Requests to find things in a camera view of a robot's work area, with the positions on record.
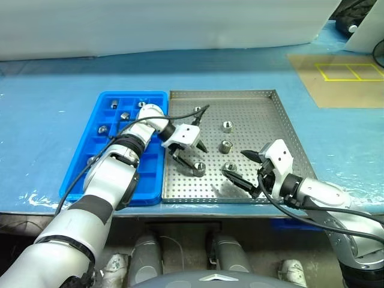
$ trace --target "stainless steel tray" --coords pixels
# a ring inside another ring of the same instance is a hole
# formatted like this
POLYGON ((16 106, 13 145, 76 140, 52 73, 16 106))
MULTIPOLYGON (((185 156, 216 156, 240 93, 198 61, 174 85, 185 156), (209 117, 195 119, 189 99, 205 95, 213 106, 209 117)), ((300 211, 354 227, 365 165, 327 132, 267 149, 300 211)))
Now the stainless steel tray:
POLYGON ((257 182, 257 164, 246 159, 241 150, 259 151, 266 143, 284 139, 294 157, 293 172, 315 178, 311 164, 289 121, 275 90, 252 91, 171 91, 169 114, 191 113, 196 106, 211 106, 203 116, 202 140, 208 153, 185 152, 192 162, 206 164, 202 178, 186 176, 169 155, 166 157, 163 181, 165 203, 268 203, 264 195, 252 199, 248 193, 235 187, 222 174, 225 162, 234 162, 238 172, 253 183, 257 182), (233 122, 230 134, 222 131, 224 121, 233 122), (229 154, 218 151, 221 140, 233 143, 229 154))

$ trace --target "black cable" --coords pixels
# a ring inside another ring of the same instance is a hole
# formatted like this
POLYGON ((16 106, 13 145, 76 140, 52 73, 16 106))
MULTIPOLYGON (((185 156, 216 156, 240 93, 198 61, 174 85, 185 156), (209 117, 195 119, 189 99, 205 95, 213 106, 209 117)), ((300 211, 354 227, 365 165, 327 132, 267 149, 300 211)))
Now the black cable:
POLYGON ((116 124, 116 134, 119 133, 119 130, 120 130, 120 123, 121 123, 121 119, 119 118, 118 123, 116 124))
POLYGON ((117 139, 119 139, 119 138, 124 136, 124 135, 122 135, 122 132, 124 130, 130 128, 132 125, 134 125, 134 124, 136 124, 138 122, 149 120, 149 119, 166 119, 166 120, 184 119, 184 118, 191 117, 191 116, 199 114, 199 113, 204 113, 205 110, 208 109, 208 107, 209 107, 209 105, 206 105, 203 108, 201 108, 199 111, 195 111, 195 112, 192 112, 192 113, 189 113, 189 114, 186 114, 186 115, 182 115, 182 116, 174 116, 174 117, 172 117, 172 116, 150 116, 150 117, 144 117, 144 118, 141 118, 141 119, 137 119, 137 120, 127 124, 126 126, 124 126, 124 128, 120 132, 118 132, 117 136, 113 137, 111 139, 111 141, 106 146, 104 146, 104 148, 92 159, 92 161, 90 161, 84 167, 84 169, 81 170, 80 173, 75 177, 75 179, 72 181, 71 185, 69 185, 69 187, 65 191, 64 195, 61 197, 60 202, 58 204, 58 207, 56 208, 54 217, 57 216, 60 213, 66 198, 71 193, 71 190, 76 185, 76 183, 80 180, 80 178, 83 176, 83 174, 101 157, 101 155, 106 151, 106 149, 108 149, 108 147, 110 145, 112 145, 117 139))
POLYGON ((19 220, 19 221, 14 221, 14 222, 10 222, 10 223, 7 223, 7 224, 4 224, 4 225, 1 225, 0 226, 0 230, 2 230, 3 228, 7 227, 7 226, 10 226, 10 225, 13 225, 13 224, 16 224, 15 226, 12 226, 10 228, 16 228, 17 226, 21 225, 21 224, 26 224, 26 223, 31 223, 33 224, 34 226, 38 227, 41 231, 43 231, 44 229, 37 223, 33 222, 33 221, 29 221, 29 220, 19 220))
POLYGON ((377 219, 375 216, 361 212, 361 211, 356 211, 356 210, 348 210, 348 209, 332 208, 332 207, 308 207, 308 206, 300 206, 300 209, 353 214, 353 215, 371 219, 373 221, 379 222, 381 225, 384 225, 384 221, 377 219))
POLYGON ((272 199, 272 197, 268 194, 268 191, 264 187, 263 176, 262 175, 259 175, 257 177, 257 180, 259 182, 260 188, 262 189, 262 192, 265 195, 265 197, 272 203, 272 205, 274 205, 277 209, 279 209, 282 213, 288 215, 289 217, 291 217, 293 219, 296 219, 296 220, 298 220, 300 222, 303 222, 305 224, 312 225, 312 226, 315 226, 315 227, 318 227, 318 228, 321 228, 321 229, 324 229, 324 230, 333 231, 333 232, 340 233, 340 234, 345 234, 345 235, 351 235, 351 236, 368 238, 368 239, 372 239, 372 240, 375 240, 375 241, 378 241, 378 242, 384 244, 384 239, 383 238, 378 237, 378 236, 373 235, 373 234, 364 233, 364 232, 358 232, 358 231, 352 231, 352 230, 347 230, 347 229, 342 229, 342 228, 331 227, 331 226, 323 225, 323 224, 317 223, 315 221, 304 219, 304 218, 302 218, 300 216, 297 216, 296 214, 294 214, 294 213, 288 211, 287 209, 284 209, 283 207, 281 207, 278 203, 275 202, 275 200, 272 199))
POLYGON ((166 120, 184 119, 184 118, 188 118, 188 117, 191 117, 191 116, 199 114, 199 113, 203 114, 205 112, 205 110, 208 109, 208 107, 209 107, 209 105, 206 105, 206 106, 202 107, 199 111, 195 111, 195 112, 192 112, 192 113, 189 113, 186 115, 182 115, 182 116, 150 116, 150 117, 140 118, 140 119, 135 120, 135 121, 127 124, 126 126, 124 126, 124 128, 119 132, 119 134, 121 134, 124 130, 130 128, 132 125, 134 125, 138 122, 141 122, 141 121, 145 121, 145 120, 149 120, 149 119, 166 119, 166 120))
POLYGON ((73 187, 76 185, 76 183, 80 180, 80 178, 83 176, 83 174, 100 158, 100 156, 105 152, 105 150, 110 146, 112 145, 114 142, 116 141, 116 138, 113 138, 111 141, 109 141, 109 143, 104 146, 102 148, 102 150, 92 159, 92 161, 90 161, 89 163, 87 163, 87 165, 83 168, 83 170, 81 170, 81 172, 76 176, 76 178, 72 181, 71 185, 69 185, 69 187, 67 188, 67 190, 65 191, 64 195, 61 197, 60 199, 60 202, 56 208, 56 211, 55 211, 55 214, 54 214, 54 217, 57 216, 60 211, 61 211, 61 208, 66 200, 66 198, 68 197, 68 195, 71 193, 71 190, 73 189, 73 187))
POLYGON ((377 49, 380 47, 380 45, 383 46, 383 47, 382 47, 382 51, 381 51, 381 53, 382 53, 381 57, 384 58, 384 40, 378 42, 378 43, 375 45, 375 47, 373 48, 373 51, 372 51, 372 57, 373 57, 373 59, 374 59, 374 61, 376 62, 377 65, 379 65, 380 67, 383 67, 383 68, 384 68, 384 64, 383 64, 383 63, 380 63, 379 60, 377 60, 378 57, 380 57, 380 55, 378 56, 376 52, 377 52, 377 49))

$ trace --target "metal fastener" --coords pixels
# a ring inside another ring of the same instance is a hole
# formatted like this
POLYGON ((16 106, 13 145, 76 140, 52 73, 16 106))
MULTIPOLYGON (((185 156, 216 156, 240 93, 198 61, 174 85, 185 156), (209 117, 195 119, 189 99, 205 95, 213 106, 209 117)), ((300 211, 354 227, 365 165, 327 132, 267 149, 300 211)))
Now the metal fastener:
POLYGON ((130 114, 128 112, 123 112, 120 115, 120 119, 123 121, 128 120, 129 118, 130 118, 130 114))
POLYGON ((223 122, 223 131, 224 131, 224 133, 232 133, 232 131, 233 131, 232 121, 224 121, 223 122))
POLYGON ((228 154, 232 150, 233 144, 228 140, 223 140, 218 147, 218 150, 223 154, 228 154))
POLYGON ((90 165, 90 163, 94 160, 94 158, 95 158, 94 156, 89 157, 88 160, 86 161, 86 164, 90 165))
POLYGON ((227 171, 235 172, 235 171, 237 171, 237 169, 238 169, 237 165, 233 162, 227 162, 223 166, 223 170, 227 170, 227 171))
MULTIPOLYGON (((193 109, 193 112, 200 111, 201 109, 202 109, 202 108, 201 108, 200 106, 196 106, 196 107, 193 109)), ((200 115, 200 113, 195 114, 195 115, 193 115, 193 116, 196 118, 196 117, 199 117, 199 115, 200 115)))
POLYGON ((103 125, 103 126, 100 126, 98 128, 98 133, 99 134, 104 134, 105 132, 108 132, 108 127, 107 126, 103 125))
POLYGON ((112 100, 110 104, 111 109, 117 109, 118 107, 118 101, 117 100, 112 100))
POLYGON ((205 164, 203 162, 196 162, 194 167, 193 175, 196 177, 203 177, 205 174, 205 164))

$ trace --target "yellow square marking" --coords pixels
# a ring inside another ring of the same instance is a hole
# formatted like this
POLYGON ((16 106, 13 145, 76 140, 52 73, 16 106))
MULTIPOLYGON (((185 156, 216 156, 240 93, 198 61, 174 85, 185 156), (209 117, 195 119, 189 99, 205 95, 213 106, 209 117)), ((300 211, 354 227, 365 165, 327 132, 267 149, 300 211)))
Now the yellow square marking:
POLYGON ((336 64, 333 64, 333 63, 315 63, 314 64, 315 67, 317 68, 317 70, 320 72, 320 74, 323 76, 324 78, 324 81, 350 81, 350 82, 383 82, 384 81, 384 73, 380 71, 380 69, 373 63, 336 63, 336 64), (330 79, 326 73, 324 72, 324 70, 322 69, 322 67, 332 67, 332 66, 341 66, 341 67, 345 67, 347 68, 354 76, 355 78, 351 78, 351 79, 348 79, 348 78, 341 78, 341 79, 330 79), (363 78, 361 77, 361 75, 359 75, 354 69, 353 69, 353 66, 366 66, 366 67, 373 67, 381 77, 378 77, 376 79, 366 79, 366 78, 363 78))

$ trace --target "silver robot arm segment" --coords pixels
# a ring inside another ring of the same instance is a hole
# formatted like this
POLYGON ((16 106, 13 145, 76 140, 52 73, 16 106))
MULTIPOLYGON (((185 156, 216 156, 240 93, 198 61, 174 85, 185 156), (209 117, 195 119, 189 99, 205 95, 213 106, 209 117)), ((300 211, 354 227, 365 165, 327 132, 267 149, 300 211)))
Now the silver robot arm segment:
MULTIPOLYGON (((158 106, 147 104, 137 118, 162 116, 164 113, 158 106)), ((197 126, 179 127, 168 119, 157 118, 137 122, 124 130, 87 173, 81 199, 61 211, 34 244, 24 250, 0 277, 0 287, 57 288, 75 284, 89 287, 113 213, 131 200, 139 181, 140 157, 152 134, 159 133, 163 146, 168 148, 193 148, 199 143, 197 126)))
MULTIPOLYGON (((260 152, 247 150, 241 153, 261 165, 258 174, 262 175, 263 186, 273 199, 283 198, 287 206, 303 209, 315 222, 328 227, 365 232, 384 238, 384 228, 372 219, 342 212, 316 210, 358 209, 353 205, 351 196, 337 185, 294 175, 293 157, 283 140, 265 145, 260 152)), ((260 185, 255 187, 233 172, 223 171, 223 174, 253 197, 259 196, 260 185)), ((327 236, 338 257, 347 287, 384 287, 382 242, 329 231, 327 236)))

